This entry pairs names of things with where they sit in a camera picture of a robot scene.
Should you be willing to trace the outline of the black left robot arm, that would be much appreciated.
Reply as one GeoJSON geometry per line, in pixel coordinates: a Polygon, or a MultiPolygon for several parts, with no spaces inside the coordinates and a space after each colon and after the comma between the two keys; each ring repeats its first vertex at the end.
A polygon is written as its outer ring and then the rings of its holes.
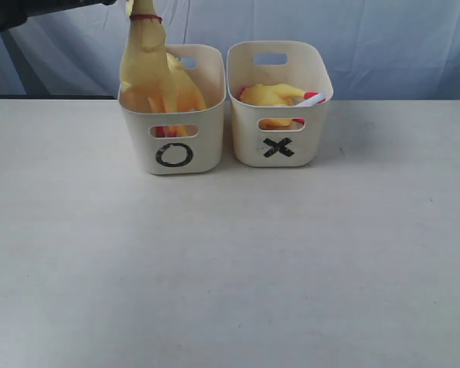
{"type": "Polygon", "coordinates": [[[112,5],[117,0],[0,0],[0,32],[23,25],[30,17],[92,5],[112,5]]]}

